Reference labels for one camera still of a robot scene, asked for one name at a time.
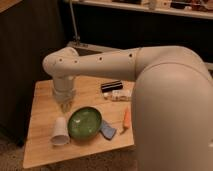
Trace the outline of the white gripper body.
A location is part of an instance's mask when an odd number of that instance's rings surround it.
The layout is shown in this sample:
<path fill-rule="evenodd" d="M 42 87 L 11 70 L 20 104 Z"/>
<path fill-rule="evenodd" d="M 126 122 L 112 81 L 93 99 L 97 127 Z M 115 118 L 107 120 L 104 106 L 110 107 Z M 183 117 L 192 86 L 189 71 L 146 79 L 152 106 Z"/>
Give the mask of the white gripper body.
<path fill-rule="evenodd" d="M 73 99 L 74 77 L 54 77 L 53 78 L 53 97 L 57 102 L 67 102 Z"/>

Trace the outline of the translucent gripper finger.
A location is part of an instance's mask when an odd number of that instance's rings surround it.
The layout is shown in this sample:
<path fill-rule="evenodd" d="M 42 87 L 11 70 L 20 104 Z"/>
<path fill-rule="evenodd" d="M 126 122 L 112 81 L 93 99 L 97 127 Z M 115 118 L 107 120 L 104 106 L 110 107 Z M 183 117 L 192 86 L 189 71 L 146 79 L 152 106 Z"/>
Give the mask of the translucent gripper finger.
<path fill-rule="evenodd" d="M 72 106 L 72 102 L 71 101 L 65 101 L 65 102 L 62 102 L 60 104 L 60 109 L 63 113 L 67 113 L 70 111 L 71 109 L 71 106 Z"/>

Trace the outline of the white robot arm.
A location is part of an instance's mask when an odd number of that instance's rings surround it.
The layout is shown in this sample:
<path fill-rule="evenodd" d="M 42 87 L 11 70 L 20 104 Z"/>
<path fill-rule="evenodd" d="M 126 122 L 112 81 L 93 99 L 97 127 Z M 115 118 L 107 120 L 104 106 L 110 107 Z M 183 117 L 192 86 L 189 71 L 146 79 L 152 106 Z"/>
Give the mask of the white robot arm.
<path fill-rule="evenodd" d="M 138 171 L 213 171 L 213 78 L 182 46 L 155 46 L 79 56 L 71 47 L 49 54 L 43 68 L 60 100 L 76 75 L 134 83 L 132 127 Z"/>

